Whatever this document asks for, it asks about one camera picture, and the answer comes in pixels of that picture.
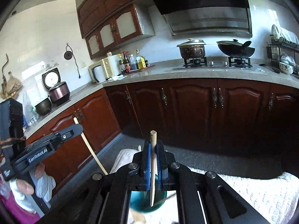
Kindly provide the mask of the gloved left hand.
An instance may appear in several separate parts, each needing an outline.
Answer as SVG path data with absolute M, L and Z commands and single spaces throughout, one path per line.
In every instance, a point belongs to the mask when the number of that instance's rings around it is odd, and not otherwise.
M 42 163 L 35 167 L 34 177 L 37 179 L 35 186 L 18 178 L 10 180 L 9 184 L 17 205 L 28 213 L 36 214 L 37 211 L 26 196 L 36 194 L 38 198 L 49 203 L 52 199 L 52 191 L 56 187 L 56 181 L 52 176 L 46 174 L 45 166 Z

